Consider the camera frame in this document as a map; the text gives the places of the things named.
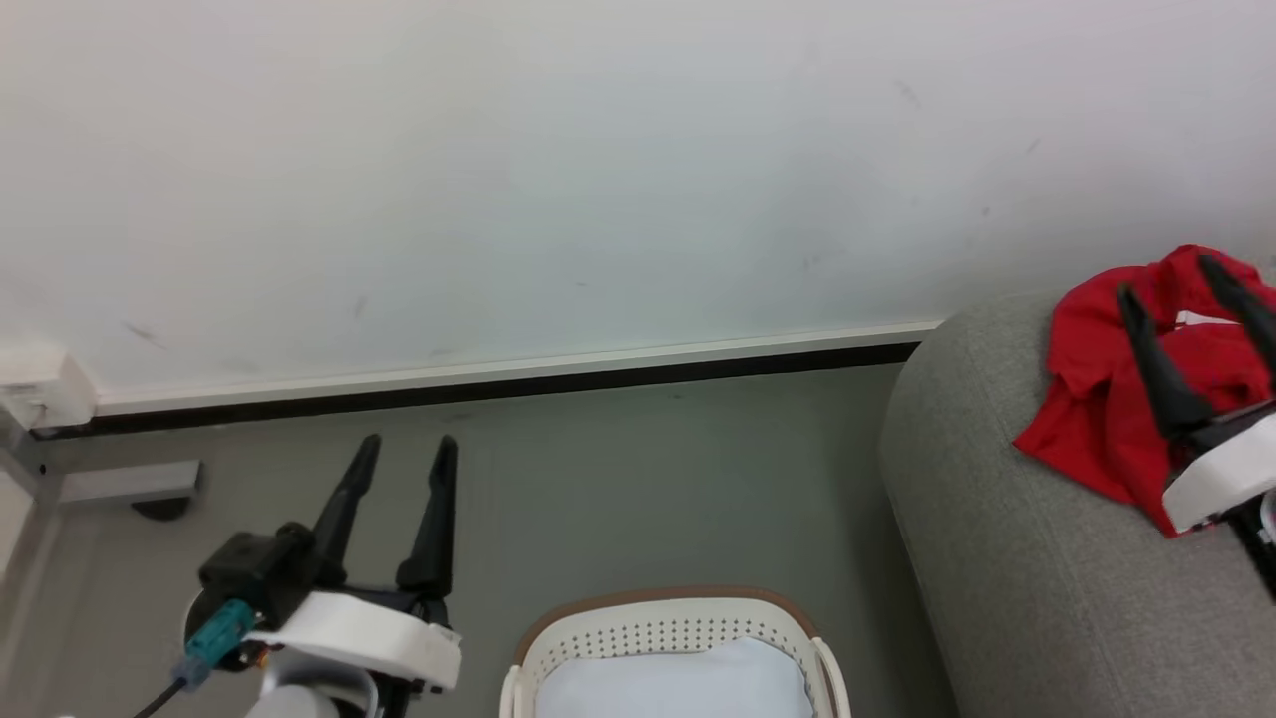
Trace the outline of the grey metal bar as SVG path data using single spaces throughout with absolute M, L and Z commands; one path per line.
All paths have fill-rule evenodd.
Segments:
M 202 460 L 172 460 L 74 472 L 63 478 L 57 502 L 60 506 L 78 506 L 190 499 L 197 495 L 202 469 Z

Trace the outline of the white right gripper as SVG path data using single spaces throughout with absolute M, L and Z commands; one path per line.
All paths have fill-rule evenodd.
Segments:
M 1276 388 L 1276 312 L 1212 255 L 1199 258 L 1198 267 L 1213 298 L 1244 328 Z M 1192 390 L 1162 349 L 1133 286 L 1122 286 L 1116 304 L 1154 423 L 1170 441 L 1171 480 L 1162 490 L 1162 508 L 1176 534 L 1276 488 L 1276 400 L 1212 418 L 1206 397 Z

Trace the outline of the grey fabric sofa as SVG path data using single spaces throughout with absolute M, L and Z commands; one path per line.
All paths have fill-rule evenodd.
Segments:
M 880 477 L 962 718 L 1276 718 L 1276 601 L 1231 528 L 1166 538 L 1013 446 L 1057 292 L 952 315 L 903 363 Z

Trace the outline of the white laundry basket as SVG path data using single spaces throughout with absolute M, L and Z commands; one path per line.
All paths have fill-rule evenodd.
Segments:
M 732 639 L 783 650 L 803 673 L 812 718 L 852 718 L 843 673 L 819 627 L 792 599 L 752 585 L 614 592 L 550 610 L 516 647 L 498 718 L 533 718 L 538 687 L 570 659 L 699 653 Z

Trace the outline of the white wall box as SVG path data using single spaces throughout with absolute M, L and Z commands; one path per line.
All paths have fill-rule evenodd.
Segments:
M 0 347 L 0 409 L 22 429 L 91 422 L 100 394 L 77 358 L 50 346 Z

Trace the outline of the pale blue clothing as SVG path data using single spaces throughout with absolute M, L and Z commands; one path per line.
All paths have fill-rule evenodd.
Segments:
M 570 659 L 547 673 L 533 718 L 815 718 L 798 663 L 766 641 Z

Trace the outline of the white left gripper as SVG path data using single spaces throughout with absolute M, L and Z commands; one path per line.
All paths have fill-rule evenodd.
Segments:
M 382 437 L 361 441 L 314 525 L 316 585 L 343 585 L 345 553 Z M 459 445 L 443 436 L 427 474 L 424 510 L 399 590 L 447 599 L 453 587 Z M 424 694 L 456 690 L 461 636 L 427 620 L 427 610 L 396 610 L 350 592 L 313 590 L 283 627 L 248 635 L 265 649 L 260 694 L 248 718 L 406 718 Z

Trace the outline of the red garment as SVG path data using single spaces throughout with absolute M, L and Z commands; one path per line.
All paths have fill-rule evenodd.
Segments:
M 1235 412 L 1273 397 L 1270 372 L 1231 312 L 1208 291 L 1199 258 L 1217 259 L 1276 310 L 1276 289 L 1254 267 L 1211 247 L 1184 245 L 1148 265 L 1104 270 L 1057 304 L 1048 342 L 1048 397 L 1034 423 L 1014 440 L 1021 453 L 1068 480 L 1139 508 L 1168 538 L 1176 536 L 1162 505 L 1170 450 L 1154 426 L 1134 367 L 1116 305 L 1120 289 L 1134 289 L 1162 349 L 1212 409 Z

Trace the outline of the white and black baseboard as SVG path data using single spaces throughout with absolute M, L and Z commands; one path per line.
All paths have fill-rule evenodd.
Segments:
M 228 388 L 223 394 L 105 397 L 88 422 L 34 429 L 33 435 L 38 441 L 135 435 L 315 414 L 900 363 L 910 358 L 935 326 L 937 321 L 910 321 L 866 330 L 790 333 L 656 349 L 441 365 L 424 371 L 343 374 L 334 383 L 264 383 Z

